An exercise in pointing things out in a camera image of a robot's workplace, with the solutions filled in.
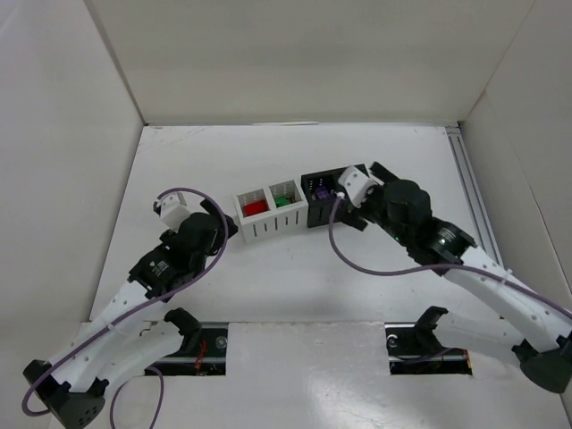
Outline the red rounded lego brick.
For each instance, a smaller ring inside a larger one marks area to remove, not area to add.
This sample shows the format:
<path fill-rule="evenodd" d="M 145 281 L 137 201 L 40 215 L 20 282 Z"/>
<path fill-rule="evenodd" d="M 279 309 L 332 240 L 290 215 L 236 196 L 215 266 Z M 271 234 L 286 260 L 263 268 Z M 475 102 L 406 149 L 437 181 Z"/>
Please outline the red rounded lego brick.
<path fill-rule="evenodd" d="M 243 215 L 245 217 L 250 217 L 253 215 L 260 215 L 269 210 L 268 205 L 265 200 L 258 200 L 253 203 L 249 203 L 242 207 Z"/>

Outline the purple lego brick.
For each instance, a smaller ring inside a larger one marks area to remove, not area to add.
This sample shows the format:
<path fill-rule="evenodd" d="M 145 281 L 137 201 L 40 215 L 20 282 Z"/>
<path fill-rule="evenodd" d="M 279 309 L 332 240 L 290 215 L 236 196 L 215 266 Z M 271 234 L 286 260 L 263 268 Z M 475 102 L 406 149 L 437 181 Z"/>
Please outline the purple lego brick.
<path fill-rule="evenodd" d="M 313 197 L 315 201 L 325 201 L 336 198 L 335 192 L 325 186 L 316 188 Z"/>

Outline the green arched lego brick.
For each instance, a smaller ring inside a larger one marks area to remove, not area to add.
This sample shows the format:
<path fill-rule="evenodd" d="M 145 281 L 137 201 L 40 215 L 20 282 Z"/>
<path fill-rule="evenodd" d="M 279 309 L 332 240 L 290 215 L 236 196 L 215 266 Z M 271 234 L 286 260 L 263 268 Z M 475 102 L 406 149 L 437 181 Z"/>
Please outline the green arched lego brick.
<path fill-rule="evenodd" d="M 291 200 L 288 197 L 278 197 L 274 200 L 277 208 L 288 206 L 291 204 Z"/>

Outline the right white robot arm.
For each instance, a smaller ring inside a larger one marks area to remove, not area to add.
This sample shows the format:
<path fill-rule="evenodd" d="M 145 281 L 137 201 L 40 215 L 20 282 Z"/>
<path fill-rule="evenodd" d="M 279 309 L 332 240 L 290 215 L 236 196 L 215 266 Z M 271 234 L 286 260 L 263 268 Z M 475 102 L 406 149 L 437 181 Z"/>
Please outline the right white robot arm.
<path fill-rule="evenodd" d="M 571 383 L 571 313 L 540 296 L 495 262 L 453 223 L 433 215 L 429 194 L 378 163 L 346 168 L 334 210 L 359 231 L 376 224 L 416 262 L 400 274 L 432 271 L 492 309 L 489 322 L 429 307 L 410 328 L 420 359 L 466 349 L 517 367 L 535 385 L 561 394 Z"/>

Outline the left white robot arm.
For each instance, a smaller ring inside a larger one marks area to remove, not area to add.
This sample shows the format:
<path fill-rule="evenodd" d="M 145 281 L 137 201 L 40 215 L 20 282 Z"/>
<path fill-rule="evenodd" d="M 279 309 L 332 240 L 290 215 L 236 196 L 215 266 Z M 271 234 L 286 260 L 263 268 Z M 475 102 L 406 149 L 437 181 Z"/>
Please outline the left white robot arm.
<path fill-rule="evenodd" d="M 180 192 L 156 200 L 167 228 L 158 245 L 129 270 L 116 295 L 67 349 L 25 367 L 27 393 L 63 427 L 87 427 L 130 378 L 200 343 L 202 324 L 181 307 L 165 306 L 215 266 L 238 231 L 211 198 L 200 205 L 201 211 L 190 212 Z"/>

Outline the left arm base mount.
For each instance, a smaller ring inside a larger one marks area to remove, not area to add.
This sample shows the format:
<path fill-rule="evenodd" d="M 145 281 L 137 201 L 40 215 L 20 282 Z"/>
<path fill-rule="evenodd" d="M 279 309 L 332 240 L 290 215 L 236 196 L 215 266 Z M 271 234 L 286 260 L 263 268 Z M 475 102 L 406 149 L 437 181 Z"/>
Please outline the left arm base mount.
<path fill-rule="evenodd" d="M 181 307 L 169 310 L 164 320 L 176 327 L 181 345 L 153 363 L 153 367 L 167 376 L 226 375 L 228 324 L 202 324 Z"/>

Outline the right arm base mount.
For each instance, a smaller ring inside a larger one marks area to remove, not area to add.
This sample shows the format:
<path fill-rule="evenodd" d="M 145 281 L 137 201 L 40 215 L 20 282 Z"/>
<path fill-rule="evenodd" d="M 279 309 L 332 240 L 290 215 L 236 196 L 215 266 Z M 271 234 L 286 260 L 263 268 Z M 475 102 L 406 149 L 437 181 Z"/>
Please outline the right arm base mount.
<path fill-rule="evenodd" d="M 384 326 L 391 375 L 473 374 L 467 351 L 445 348 L 433 334 L 447 314 L 443 307 L 429 307 L 414 323 Z"/>

